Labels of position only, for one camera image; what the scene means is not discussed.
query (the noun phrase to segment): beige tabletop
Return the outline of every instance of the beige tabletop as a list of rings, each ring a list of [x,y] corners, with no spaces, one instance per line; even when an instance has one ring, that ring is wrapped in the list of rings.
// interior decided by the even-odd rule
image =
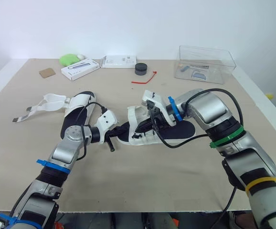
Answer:
[[[127,121],[127,107],[140,104],[146,89],[167,99],[195,88],[224,88],[237,98],[246,130],[276,163],[276,131],[233,77],[224,85],[181,80],[173,77],[174,61],[144,62],[149,66],[146,76],[136,76],[133,69],[99,69],[73,82],[61,74],[57,60],[26,62],[0,92],[0,210],[12,208],[42,169],[36,160],[46,160],[60,141],[62,110],[39,112],[24,122],[12,123],[47,93],[72,97],[92,91],[122,124]],[[43,79],[38,72],[46,68],[53,68],[56,75]],[[158,74],[150,83],[131,83],[145,81],[151,71]],[[220,97],[238,118],[231,100]],[[96,107],[91,124],[99,116]],[[162,144],[126,146],[116,139],[112,142],[115,152],[106,144],[88,146],[87,157],[75,164],[57,201],[61,211],[218,211],[226,205],[233,187],[222,168],[223,158],[209,148],[208,138],[177,149]],[[245,193],[238,190],[230,210],[249,208]]]

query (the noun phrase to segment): red cable tie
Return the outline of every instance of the red cable tie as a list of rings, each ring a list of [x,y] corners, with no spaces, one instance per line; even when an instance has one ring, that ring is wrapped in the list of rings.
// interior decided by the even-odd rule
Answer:
[[[132,81],[132,83],[138,83],[138,84],[147,84],[148,82],[150,82],[151,81],[151,79],[153,79],[153,77],[157,74],[157,72],[155,71],[155,72],[153,72],[154,74],[153,74],[153,76],[148,80],[148,81],[146,81],[146,82],[136,82],[136,81]]]

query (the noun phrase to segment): brown coaster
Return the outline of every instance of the brown coaster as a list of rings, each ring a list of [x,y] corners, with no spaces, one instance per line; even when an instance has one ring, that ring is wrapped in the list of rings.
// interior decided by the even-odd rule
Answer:
[[[47,78],[49,76],[55,75],[55,72],[52,68],[47,68],[39,71],[39,74],[42,76],[42,78]]]

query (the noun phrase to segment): white product box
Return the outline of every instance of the white product box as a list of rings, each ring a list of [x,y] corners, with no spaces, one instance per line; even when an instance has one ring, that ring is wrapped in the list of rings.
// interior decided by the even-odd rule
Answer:
[[[64,67],[61,70],[63,75],[65,75],[69,80],[73,81],[99,68],[100,65],[94,60],[84,59]]]
[[[103,58],[102,68],[135,68],[136,56],[107,55]]]

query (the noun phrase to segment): transparent storage container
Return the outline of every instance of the transparent storage container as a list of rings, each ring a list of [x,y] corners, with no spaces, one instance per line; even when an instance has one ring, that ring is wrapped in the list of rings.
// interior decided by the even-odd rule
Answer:
[[[223,84],[235,67],[227,50],[181,45],[175,78]]]

